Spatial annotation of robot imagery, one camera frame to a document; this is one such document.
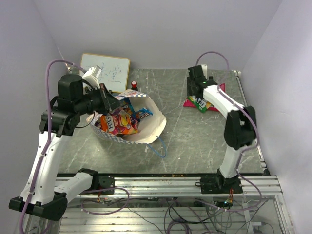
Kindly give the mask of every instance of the table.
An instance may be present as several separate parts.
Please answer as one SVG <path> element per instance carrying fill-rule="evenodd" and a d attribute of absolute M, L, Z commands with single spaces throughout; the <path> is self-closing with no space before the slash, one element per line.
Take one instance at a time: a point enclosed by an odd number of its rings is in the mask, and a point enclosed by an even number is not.
<path fill-rule="evenodd" d="M 225 118 L 218 112 L 201 113 L 183 107 L 187 96 L 186 69 L 133 69 L 131 81 L 139 91 L 147 93 L 167 118 L 161 139 L 167 156 L 160 158 L 143 144 L 127 145 L 102 140 L 90 127 L 76 129 L 64 152 L 59 173 L 76 173 L 89 168 L 101 173 L 215 173 L 222 164 L 226 144 L 223 138 Z M 234 72 L 209 70 L 217 82 L 226 79 L 226 93 L 240 103 L 244 98 Z M 161 143 L 152 146 L 163 152 Z M 258 150 L 247 152 L 240 163 L 243 173 L 262 173 Z"/>

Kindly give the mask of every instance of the red bottle cap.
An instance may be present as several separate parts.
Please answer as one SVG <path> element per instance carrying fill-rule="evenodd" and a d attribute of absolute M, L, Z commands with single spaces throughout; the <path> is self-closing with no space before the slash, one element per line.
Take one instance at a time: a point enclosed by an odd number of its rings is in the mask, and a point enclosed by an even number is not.
<path fill-rule="evenodd" d="M 132 82 L 131 82 L 131 86 L 132 86 L 133 88 L 136 88 L 137 82 L 136 82 L 136 81 L 132 81 Z"/>

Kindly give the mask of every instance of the whiteboard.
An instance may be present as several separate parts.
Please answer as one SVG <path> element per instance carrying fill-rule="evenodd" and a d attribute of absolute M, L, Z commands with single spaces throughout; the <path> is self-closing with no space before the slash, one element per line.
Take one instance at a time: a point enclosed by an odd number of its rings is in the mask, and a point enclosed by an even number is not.
<path fill-rule="evenodd" d="M 83 53 L 80 66 L 84 69 L 99 66 L 102 69 L 98 78 L 99 83 L 104 83 L 108 90 L 122 93 L 126 90 L 129 74 L 130 60 L 128 58 L 113 57 Z"/>

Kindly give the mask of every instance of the white wall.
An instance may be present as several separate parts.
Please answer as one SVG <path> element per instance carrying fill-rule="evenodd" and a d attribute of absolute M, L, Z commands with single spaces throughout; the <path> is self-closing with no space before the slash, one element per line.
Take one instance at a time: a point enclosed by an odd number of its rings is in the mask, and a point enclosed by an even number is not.
<path fill-rule="evenodd" d="M 60 58 L 55 43 L 32 0 L 0 1 L 0 227 L 13 232 L 17 211 L 8 209 L 19 196 L 34 162 L 41 113 L 46 109 L 44 71 Z M 64 66 L 51 69 L 51 95 L 64 74 Z"/>
<path fill-rule="evenodd" d="M 35 0 L 65 58 L 128 57 L 138 68 L 186 68 L 205 51 L 242 70 L 282 0 Z M 210 67 L 224 69 L 210 55 Z"/>
<path fill-rule="evenodd" d="M 311 13 L 310 0 L 284 0 L 242 72 L 264 158 L 299 234 L 311 233 Z"/>

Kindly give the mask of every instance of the bottle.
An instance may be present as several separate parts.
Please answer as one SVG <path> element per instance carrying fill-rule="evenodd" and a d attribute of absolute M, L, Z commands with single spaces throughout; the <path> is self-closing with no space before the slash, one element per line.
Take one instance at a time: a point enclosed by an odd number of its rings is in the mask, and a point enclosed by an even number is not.
<path fill-rule="evenodd" d="M 137 89 L 137 82 L 136 81 L 132 81 L 131 82 L 131 89 L 138 91 L 138 89 Z"/>

